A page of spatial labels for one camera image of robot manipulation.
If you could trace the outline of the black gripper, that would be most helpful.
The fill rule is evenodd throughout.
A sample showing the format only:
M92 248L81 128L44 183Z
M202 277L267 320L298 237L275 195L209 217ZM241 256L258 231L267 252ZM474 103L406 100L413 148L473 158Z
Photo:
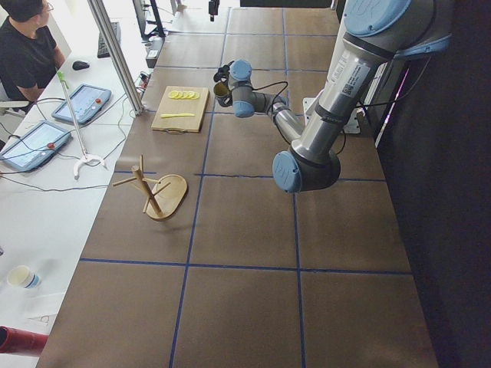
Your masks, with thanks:
M218 10L219 10L219 0L209 0L208 11L209 11L210 21L215 21L215 17L218 15Z

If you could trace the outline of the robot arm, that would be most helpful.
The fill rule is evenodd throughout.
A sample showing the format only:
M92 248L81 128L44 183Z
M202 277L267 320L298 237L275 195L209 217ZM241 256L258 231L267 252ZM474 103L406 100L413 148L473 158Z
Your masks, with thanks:
M332 186L341 172L331 147L377 69L393 59L421 58L450 43L452 1L350 1L344 8L341 53L314 110L303 123L280 96L254 91L248 61L229 64L228 94L237 117L268 114L290 144L273 159L276 185L295 193Z

